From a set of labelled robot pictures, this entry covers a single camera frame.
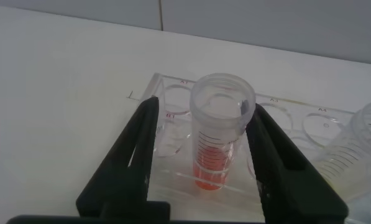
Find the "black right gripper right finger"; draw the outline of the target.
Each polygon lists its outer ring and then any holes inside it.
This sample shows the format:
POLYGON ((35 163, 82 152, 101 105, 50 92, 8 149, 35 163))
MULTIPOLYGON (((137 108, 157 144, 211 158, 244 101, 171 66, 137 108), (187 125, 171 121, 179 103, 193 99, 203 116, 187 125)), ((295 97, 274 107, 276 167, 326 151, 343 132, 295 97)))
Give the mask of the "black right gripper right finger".
POLYGON ((266 223, 344 223, 346 203, 260 106, 246 129, 266 223))

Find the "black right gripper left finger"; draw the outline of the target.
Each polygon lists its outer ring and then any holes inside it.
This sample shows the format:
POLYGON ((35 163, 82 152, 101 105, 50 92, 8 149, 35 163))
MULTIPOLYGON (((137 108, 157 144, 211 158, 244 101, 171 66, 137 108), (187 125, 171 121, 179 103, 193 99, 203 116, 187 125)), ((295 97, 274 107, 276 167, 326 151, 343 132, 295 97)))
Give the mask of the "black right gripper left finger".
POLYGON ((138 106, 76 199, 81 217, 169 218, 170 204, 147 199, 159 99, 138 106))

